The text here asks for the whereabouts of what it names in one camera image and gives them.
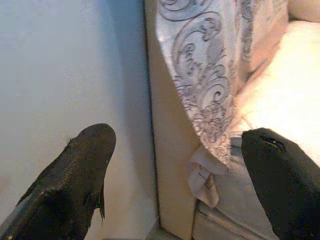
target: beige fabric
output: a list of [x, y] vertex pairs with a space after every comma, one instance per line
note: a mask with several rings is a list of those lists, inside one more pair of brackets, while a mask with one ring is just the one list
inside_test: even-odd
[[320, 23], [320, 0], [289, 0], [288, 9], [299, 20]]
[[161, 226], [183, 240], [192, 238], [196, 199], [186, 166], [200, 141], [176, 93], [155, 35], [156, 0], [145, 1], [152, 118]]
[[195, 211], [193, 239], [194, 240], [266, 240], [250, 230], [236, 224], [216, 209], [200, 209]]

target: paisley patterned fabric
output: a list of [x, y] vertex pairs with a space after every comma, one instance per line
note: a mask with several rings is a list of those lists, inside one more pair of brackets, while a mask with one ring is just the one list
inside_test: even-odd
[[157, 36], [177, 94], [203, 146], [226, 166], [235, 94], [256, 70], [253, 48], [264, 37], [254, 32], [255, 16], [269, 14], [267, 33], [275, 2], [287, 1], [158, 0]]
[[288, 0], [157, 1], [162, 54], [202, 143], [187, 166], [188, 183], [213, 208], [219, 201], [214, 174], [228, 174], [231, 161], [237, 93], [276, 52], [288, 24]]

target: white bedsheet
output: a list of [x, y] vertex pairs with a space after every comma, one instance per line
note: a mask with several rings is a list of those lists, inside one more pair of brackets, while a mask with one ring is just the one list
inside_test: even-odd
[[231, 135], [240, 140], [243, 131], [271, 129], [320, 167], [319, 91], [320, 23], [292, 22], [272, 63], [237, 96]]

